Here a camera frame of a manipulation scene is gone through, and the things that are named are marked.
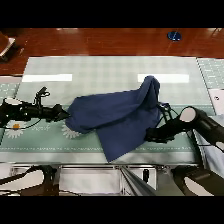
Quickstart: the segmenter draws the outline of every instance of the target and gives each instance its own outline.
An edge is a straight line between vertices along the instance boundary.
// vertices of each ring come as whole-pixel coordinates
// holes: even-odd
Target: blue cloth
[[[70,105],[68,128],[80,133],[94,129],[108,162],[144,143],[147,128],[159,121],[160,84],[147,76],[137,90],[77,97]]]

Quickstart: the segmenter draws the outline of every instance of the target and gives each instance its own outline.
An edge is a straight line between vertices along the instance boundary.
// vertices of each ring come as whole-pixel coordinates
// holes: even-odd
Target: wooden floor
[[[182,40],[172,42],[170,31]],[[31,56],[148,55],[224,58],[222,28],[17,28],[2,29],[20,46],[0,64],[0,75],[23,74]]]

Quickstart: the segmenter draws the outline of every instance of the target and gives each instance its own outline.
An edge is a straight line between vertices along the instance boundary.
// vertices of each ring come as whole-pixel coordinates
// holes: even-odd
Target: white daisy pattern
[[[23,134],[23,130],[20,130],[20,128],[26,128],[26,122],[11,120],[9,121],[7,128],[12,128],[5,130],[8,138],[17,138]]]
[[[81,133],[79,133],[79,132],[72,131],[65,124],[62,125],[62,132],[63,132],[63,135],[65,135],[66,138],[70,138],[70,139],[76,138],[79,135],[81,135]]]

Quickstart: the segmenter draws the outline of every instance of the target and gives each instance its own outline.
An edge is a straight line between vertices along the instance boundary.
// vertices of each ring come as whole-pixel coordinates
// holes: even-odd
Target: navy blue towel
[[[83,134],[96,129],[111,162],[143,144],[146,129],[156,126],[160,118],[156,107],[159,88],[159,82],[147,76],[137,90],[77,97],[65,123]]]

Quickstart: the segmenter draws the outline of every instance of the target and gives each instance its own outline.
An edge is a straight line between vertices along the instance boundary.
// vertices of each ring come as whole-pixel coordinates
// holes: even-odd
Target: light green tablecloth
[[[43,86],[51,95],[43,99],[44,105],[60,103],[66,108],[75,97],[137,89],[141,85],[139,74],[165,74],[169,82],[161,83],[160,101],[169,102],[180,112],[194,105],[214,115],[214,110],[198,68],[196,58],[181,57],[42,57],[30,58],[25,75],[72,74],[71,82],[22,82],[17,98],[33,102]],[[170,80],[175,75],[187,75],[187,82]],[[0,160],[10,162],[48,163],[106,163],[101,144],[95,132],[78,135],[70,132],[64,121],[20,131],[7,131],[1,144]],[[144,143],[114,163],[182,164],[196,163],[191,142],[179,134],[168,144]]]

